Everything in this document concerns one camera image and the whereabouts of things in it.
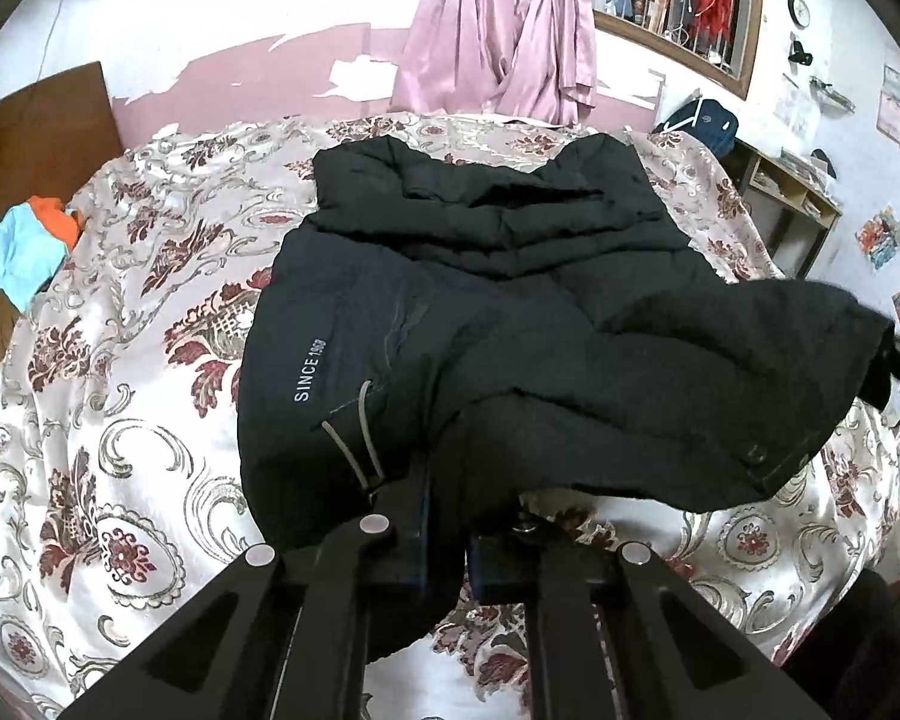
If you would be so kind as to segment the pink curtain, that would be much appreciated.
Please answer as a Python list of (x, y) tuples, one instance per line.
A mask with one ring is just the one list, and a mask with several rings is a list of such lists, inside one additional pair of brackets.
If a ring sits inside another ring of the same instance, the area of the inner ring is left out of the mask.
[(595, 89), (592, 0), (419, 0), (390, 107), (577, 125)]

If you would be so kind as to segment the floral bedspread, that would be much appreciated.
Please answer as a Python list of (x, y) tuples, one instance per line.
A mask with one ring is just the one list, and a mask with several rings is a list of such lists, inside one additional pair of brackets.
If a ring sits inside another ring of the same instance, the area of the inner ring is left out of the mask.
[[(240, 359), (284, 234), (317, 204), (313, 154), (400, 138), (530, 171), (565, 128), (476, 115), (289, 117), (165, 135), (74, 195), (76, 252), (0, 364), (0, 691), (53, 718), (258, 541), (240, 481)], [(900, 419), (855, 406), (774, 499), (717, 514), (553, 491), (583, 543), (640, 541), (784, 661), (898, 546)]]

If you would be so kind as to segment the blue backpack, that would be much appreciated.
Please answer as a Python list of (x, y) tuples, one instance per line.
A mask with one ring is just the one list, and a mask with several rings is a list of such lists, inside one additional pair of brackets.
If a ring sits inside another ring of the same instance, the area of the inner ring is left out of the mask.
[(655, 127), (655, 133), (683, 132), (725, 158), (735, 148), (738, 119), (715, 99), (694, 96)]

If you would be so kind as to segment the black jacket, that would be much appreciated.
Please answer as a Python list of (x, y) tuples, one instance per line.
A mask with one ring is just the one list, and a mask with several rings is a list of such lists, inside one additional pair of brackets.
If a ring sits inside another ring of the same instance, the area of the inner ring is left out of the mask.
[(855, 401), (888, 403), (885, 316), (831, 284), (720, 278), (608, 135), (530, 172), (372, 138), (317, 153), (313, 180), (245, 341), (242, 488), (284, 551), (429, 473), (436, 575), (385, 598), (372, 658), (453, 610), (466, 537), (522, 494), (731, 509), (774, 496)]

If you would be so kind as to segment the round wall clock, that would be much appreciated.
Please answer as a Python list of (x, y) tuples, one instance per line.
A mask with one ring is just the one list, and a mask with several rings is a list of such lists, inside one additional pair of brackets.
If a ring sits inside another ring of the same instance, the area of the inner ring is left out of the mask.
[(811, 23), (811, 13), (805, 0), (787, 0), (788, 15), (798, 29), (806, 29)]

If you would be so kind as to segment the wooden shelf desk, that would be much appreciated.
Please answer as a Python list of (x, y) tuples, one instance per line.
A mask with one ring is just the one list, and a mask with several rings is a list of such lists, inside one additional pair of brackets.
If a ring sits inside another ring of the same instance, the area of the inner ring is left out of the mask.
[(720, 160), (772, 261), (790, 278), (808, 277), (842, 211), (785, 161), (741, 138)]

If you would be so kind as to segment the blue orange folded clothes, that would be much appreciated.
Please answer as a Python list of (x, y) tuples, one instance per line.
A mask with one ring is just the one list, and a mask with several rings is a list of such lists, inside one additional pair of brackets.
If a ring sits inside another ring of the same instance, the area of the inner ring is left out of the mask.
[(84, 229), (80, 211), (32, 195), (0, 221), (0, 291), (23, 314), (73, 252)]

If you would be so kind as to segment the brown wooden headboard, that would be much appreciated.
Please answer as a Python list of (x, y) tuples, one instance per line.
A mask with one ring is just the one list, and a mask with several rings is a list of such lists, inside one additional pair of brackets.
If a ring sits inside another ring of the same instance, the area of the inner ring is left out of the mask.
[[(66, 203), (123, 151), (102, 67), (50, 76), (0, 101), (0, 221), (32, 195)], [(19, 314), (0, 291), (0, 362)]]

